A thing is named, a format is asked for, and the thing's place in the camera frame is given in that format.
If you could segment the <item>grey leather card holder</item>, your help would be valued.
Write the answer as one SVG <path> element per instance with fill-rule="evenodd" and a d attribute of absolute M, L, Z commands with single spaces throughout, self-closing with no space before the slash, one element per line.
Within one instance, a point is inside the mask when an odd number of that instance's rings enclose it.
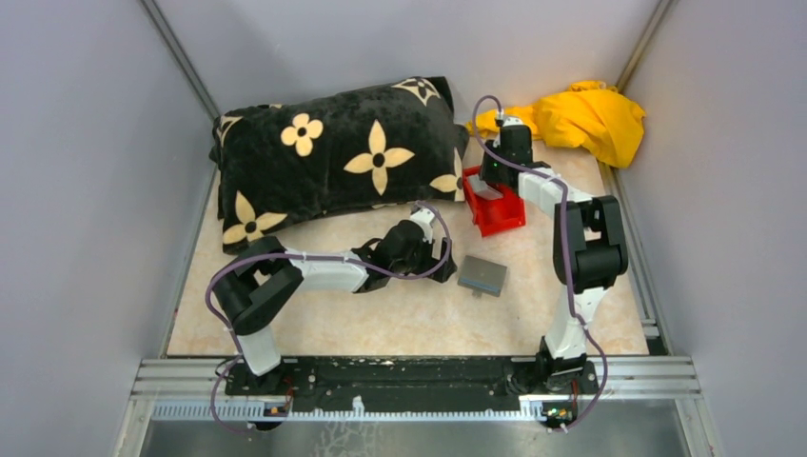
<path fill-rule="evenodd" d="M 466 255 L 459 268 L 458 285 L 470 289 L 475 296 L 485 294 L 500 297 L 506 275 L 506 266 Z"/>

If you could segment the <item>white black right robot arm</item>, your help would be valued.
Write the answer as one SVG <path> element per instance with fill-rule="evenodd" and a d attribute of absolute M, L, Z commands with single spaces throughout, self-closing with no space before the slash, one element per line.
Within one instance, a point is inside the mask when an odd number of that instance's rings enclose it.
<path fill-rule="evenodd" d="M 514 118 L 482 145 L 482 180 L 510 189 L 553 221 L 552 259 L 561 293 L 541 339 L 536 379 L 544 390 L 560 392 L 583 375 L 589 325 L 629 265 L 620 203 L 612 195 L 579 190 L 534 161 L 531 130 Z"/>

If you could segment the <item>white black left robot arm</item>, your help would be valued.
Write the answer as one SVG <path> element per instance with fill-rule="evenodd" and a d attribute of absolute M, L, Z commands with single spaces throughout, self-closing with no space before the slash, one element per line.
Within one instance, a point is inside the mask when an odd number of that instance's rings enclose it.
<path fill-rule="evenodd" d="M 399 222 L 382 238 L 335 253 L 287 248 L 268 236 L 214 274 L 205 301 L 226 325 L 247 380 L 263 394 L 271 394 L 285 381 L 271 323 L 295 294 L 369 293 L 386 287 L 391 279 L 442 284 L 458 267 L 450 237 L 441 240 L 438 256 L 433 254 L 434 245 L 430 230 L 413 220 Z"/>

